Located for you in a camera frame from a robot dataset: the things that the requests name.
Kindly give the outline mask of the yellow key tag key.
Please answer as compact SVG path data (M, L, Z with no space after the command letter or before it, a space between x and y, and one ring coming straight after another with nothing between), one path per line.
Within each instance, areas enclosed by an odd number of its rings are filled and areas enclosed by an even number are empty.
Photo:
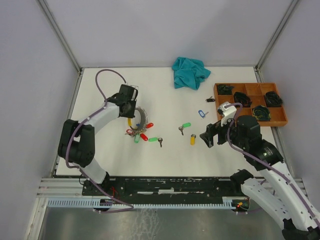
M195 134L192 134L190 136L190 145L191 146L194 146L195 145L195 142L196 142L196 135Z

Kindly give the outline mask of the large metal keyring yellow handle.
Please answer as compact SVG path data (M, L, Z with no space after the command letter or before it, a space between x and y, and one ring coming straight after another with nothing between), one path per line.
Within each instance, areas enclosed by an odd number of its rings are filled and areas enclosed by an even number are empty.
M127 118L127 123L129 129L126 130L126 135L130 136L136 136L140 135L145 132L147 129L147 124L148 124L148 118L147 118L147 112L141 108L141 107L136 107L134 111L137 111L139 113L139 126L136 126L136 128L133 127L132 124L132 118Z

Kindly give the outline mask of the green tag key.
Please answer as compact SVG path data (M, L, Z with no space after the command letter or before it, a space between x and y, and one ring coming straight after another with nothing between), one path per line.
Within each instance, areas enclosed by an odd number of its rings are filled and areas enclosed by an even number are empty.
M190 122L187 122L187 123L183 123L181 126L178 127L182 136L184 135L184 129L189 128L191 125L192 124Z
M161 137L151 137L148 139L148 142L159 142L160 147L162 147L163 139Z

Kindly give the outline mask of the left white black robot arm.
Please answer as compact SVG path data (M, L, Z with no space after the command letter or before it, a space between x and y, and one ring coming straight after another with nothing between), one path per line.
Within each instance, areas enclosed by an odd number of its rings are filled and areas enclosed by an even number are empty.
M57 154L65 160L69 169L78 169L94 182L93 189L106 195L111 189L109 174L95 159L96 134L109 122L123 117L133 118L138 88L122 84L119 92L104 100L102 105L82 120L68 119L64 122Z

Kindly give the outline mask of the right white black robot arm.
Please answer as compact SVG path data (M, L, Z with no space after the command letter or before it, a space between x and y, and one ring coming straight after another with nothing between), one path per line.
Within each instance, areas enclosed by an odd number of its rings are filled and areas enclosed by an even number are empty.
M236 196L242 194L255 201L281 229L286 240L318 240L320 213L292 177L278 149L263 139L261 126L255 117L242 115L226 123L208 124L200 138L211 148L214 136L218 145L228 143L241 153L271 185L274 194L266 190L245 169L230 176L229 189Z

